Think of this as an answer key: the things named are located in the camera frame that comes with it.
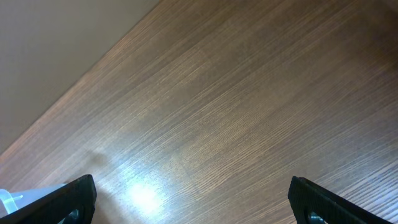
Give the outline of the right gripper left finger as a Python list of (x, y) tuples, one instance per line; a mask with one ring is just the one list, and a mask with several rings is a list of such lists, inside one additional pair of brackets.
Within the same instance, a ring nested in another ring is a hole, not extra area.
[(97, 191), (93, 176), (85, 174), (56, 191), (1, 218), (1, 224), (90, 224)]

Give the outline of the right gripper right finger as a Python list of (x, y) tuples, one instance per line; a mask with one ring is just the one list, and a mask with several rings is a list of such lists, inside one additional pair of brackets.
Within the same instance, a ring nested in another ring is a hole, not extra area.
[(297, 224), (391, 224), (304, 177), (292, 177), (288, 200)]

